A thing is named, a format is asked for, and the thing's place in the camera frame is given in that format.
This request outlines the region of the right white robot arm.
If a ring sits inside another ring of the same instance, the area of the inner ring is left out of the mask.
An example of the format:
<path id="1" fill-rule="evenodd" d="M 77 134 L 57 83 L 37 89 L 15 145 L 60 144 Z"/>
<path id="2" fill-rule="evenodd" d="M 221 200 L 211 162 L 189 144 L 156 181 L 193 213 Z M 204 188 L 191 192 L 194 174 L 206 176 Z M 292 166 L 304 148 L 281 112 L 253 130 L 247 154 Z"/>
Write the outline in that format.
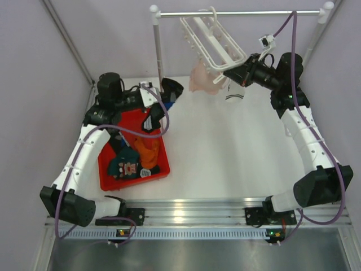
<path id="1" fill-rule="evenodd" d="M 316 126 L 310 102 L 298 86 L 302 73 L 302 57 L 292 53 L 284 53 L 277 67 L 267 66 L 260 54 L 252 54 L 242 65 L 223 73 L 242 87 L 258 84 L 270 90 L 272 108 L 301 156 L 304 177 L 263 202 L 263 217 L 270 224 L 278 223 L 287 211 L 343 202 L 353 177 L 351 166 L 337 161 Z"/>

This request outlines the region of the white sock with stripes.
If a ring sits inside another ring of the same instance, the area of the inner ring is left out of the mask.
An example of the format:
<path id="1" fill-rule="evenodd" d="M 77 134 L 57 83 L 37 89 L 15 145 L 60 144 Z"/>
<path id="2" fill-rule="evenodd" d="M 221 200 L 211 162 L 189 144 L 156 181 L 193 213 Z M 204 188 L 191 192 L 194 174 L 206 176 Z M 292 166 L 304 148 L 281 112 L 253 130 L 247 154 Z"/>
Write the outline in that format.
<path id="1" fill-rule="evenodd" d="M 245 88 L 235 82 L 230 82 L 226 90 L 225 101 L 228 103 L 240 102 L 244 99 Z"/>

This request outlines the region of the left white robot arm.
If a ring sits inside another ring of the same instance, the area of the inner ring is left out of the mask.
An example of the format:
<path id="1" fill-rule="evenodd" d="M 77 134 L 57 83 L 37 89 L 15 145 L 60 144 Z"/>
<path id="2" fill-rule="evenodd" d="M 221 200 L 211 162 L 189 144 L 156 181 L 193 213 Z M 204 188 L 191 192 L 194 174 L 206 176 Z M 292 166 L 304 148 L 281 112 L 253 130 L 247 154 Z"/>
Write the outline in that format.
<path id="1" fill-rule="evenodd" d="M 50 187 L 43 187 L 40 198 L 49 215 L 56 221 L 65 221 L 86 227 L 92 220 L 108 217 L 115 224 L 127 219 L 126 203 L 123 199 L 108 196 L 94 201 L 80 196 L 92 166 L 103 147 L 120 131 L 144 138 L 159 138 L 162 134 L 145 134 L 118 126 L 124 112 L 149 109 L 148 119 L 153 128 L 160 127 L 160 120 L 168 118 L 166 105 L 174 103 L 183 93 L 184 87 L 170 78 L 161 79 L 162 92 L 157 93 L 151 82 L 140 82 L 129 90 L 119 74 L 108 72 L 100 75 L 96 88 L 95 103 L 86 112 L 80 138 L 64 166 L 61 174 Z"/>

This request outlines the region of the white plastic clip hanger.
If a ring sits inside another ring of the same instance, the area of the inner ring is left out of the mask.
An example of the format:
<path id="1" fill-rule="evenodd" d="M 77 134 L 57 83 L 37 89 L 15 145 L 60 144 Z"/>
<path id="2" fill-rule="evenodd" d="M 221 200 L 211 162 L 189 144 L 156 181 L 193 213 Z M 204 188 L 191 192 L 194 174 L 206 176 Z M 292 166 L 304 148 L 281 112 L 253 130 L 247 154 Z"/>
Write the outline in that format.
<path id="1" fill-rule="evenodd" d="M 218 21 L 217 12 L 210 6 L 209 16 L 181 17 L 184 39 L 197 52 L 213 83 L 225 79 L 223 72 L 243 64 L 247 54 Z"/>

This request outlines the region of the pink sock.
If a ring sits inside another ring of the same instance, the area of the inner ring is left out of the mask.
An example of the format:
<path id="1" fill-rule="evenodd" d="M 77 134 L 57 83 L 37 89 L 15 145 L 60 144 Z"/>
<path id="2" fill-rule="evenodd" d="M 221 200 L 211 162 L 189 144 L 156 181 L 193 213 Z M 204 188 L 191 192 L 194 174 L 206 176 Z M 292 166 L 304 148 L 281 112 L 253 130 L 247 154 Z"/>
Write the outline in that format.
<path id="1" fill-rule="evenodd" d="M 204 91 L 210 95 L 216 95 L 220 91 L 226 96 L 226 90 L 231 80 L 222 72 L 215 71 L 208 63 L 208 56 L 197 51 L 198 62 L 192 68 L 188 89 L 190 92 Z"/>

